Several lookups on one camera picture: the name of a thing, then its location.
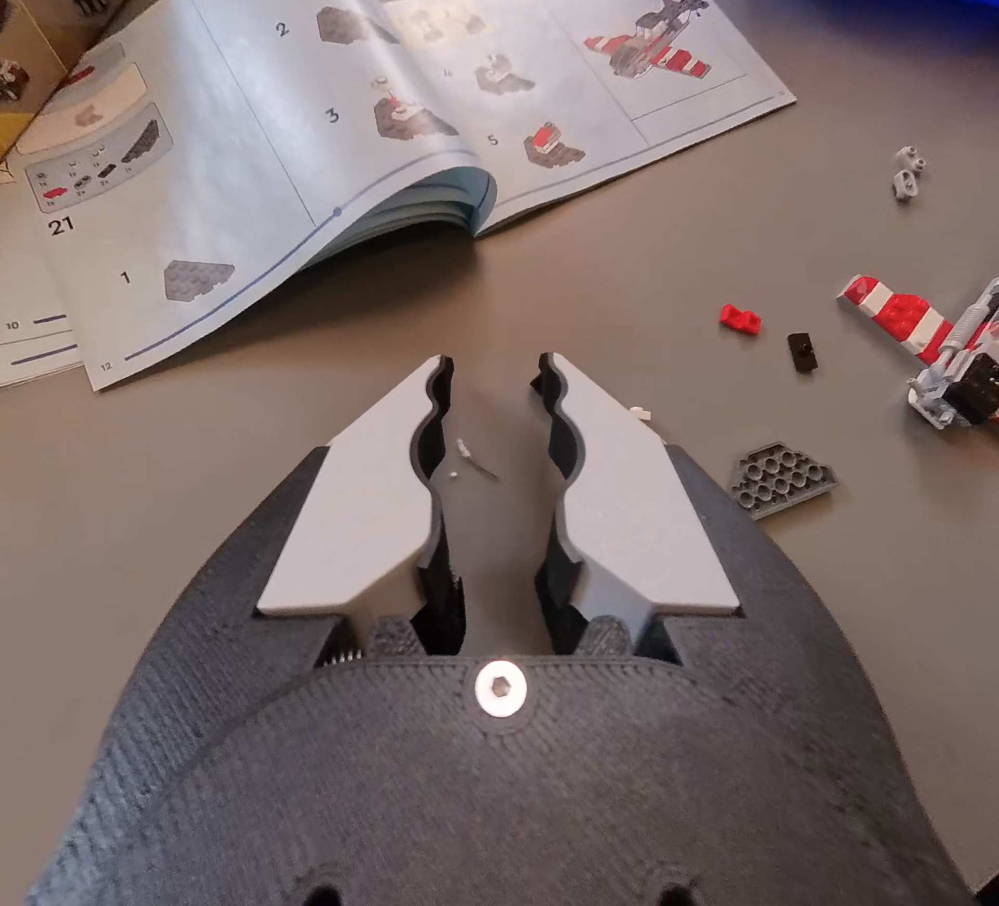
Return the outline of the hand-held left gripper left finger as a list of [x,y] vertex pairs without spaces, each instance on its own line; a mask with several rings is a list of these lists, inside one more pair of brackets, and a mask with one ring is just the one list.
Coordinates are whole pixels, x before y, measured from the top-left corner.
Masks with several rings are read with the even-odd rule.
[[258,613],[339,615],[355,638],[400,616],[429,654],[460,652],[464,587],[431,486],[454,370],[452,358],[432,356],[329,441]]

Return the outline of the tiny white piece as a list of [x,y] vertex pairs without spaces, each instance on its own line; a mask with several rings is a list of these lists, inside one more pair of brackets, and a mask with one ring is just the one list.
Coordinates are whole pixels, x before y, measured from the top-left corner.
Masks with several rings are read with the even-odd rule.
[[459,456],[469,467],[494,482],[498,481],[498,476],[476,459],[462,438],[456,438],[455,447]]

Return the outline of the thin instruction booklet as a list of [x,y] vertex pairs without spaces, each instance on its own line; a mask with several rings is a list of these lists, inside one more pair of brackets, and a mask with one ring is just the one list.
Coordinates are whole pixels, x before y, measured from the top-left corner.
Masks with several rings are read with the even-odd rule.
[[1,170],[1,386],[82,363],[75,334],[45,260],[45,218],[21,162]]

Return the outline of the red white toy plane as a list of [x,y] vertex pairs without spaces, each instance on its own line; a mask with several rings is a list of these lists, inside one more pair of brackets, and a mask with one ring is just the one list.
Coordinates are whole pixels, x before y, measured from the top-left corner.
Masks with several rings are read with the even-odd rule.
[[938,431],[998,421],[998,280],[950,323],[929,302],[856,276],[839,293],[923,364],[907,403]]

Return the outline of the open instruction booklet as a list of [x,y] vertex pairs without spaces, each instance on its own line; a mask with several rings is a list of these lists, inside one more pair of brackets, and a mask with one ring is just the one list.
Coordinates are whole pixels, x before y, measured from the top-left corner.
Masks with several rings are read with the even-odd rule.
[[794,102],[713,0],[159,0],[9,152],[100,391],[365,241],[478,238]]

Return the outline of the dark grey wedge plate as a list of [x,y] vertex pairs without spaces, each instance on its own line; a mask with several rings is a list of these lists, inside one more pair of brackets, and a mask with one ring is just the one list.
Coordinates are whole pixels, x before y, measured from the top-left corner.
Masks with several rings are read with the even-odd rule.
[[731,498],[759,521],[830,493],[839,485],[831,467],[805,452],[774,443],[740,458],[731,475]]

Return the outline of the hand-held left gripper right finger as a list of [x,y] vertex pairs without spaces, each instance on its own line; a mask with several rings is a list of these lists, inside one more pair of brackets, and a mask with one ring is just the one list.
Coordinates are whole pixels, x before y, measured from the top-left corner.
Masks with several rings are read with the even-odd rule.
[[548,454],[565,479],[535,588],[557,654],[598,618],[639,655],[671,657],[660,615],[741,615],[665,442],[559,353],[531,388],[552,420]]

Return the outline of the grey desk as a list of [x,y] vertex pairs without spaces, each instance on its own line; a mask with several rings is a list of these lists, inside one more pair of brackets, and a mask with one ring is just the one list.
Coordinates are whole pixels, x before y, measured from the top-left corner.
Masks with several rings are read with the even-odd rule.
[[[746,450],[805,450],[839,487],[760,527],[849,638],[966,883],[997,873],[997,434],[925,424],[912,360],[836,300],[870,274],[953,320],[997,276],[997,10],[714,1],[793,106],[479,242],[434,226],[368,242],[126,385],[95,394],[78,368],[2,391],[2,904],[58,844],[190,578],[439,353],[456,374],[434,480],[467,653],[549,652],[532,584],[558,484],[529,388],[542,352],[649,410],[718,483]],[[926,168],[899,203],[910,145]],[[758,336],[719,325],[727,303]],[[791,333],[811,337],[810,375]]]

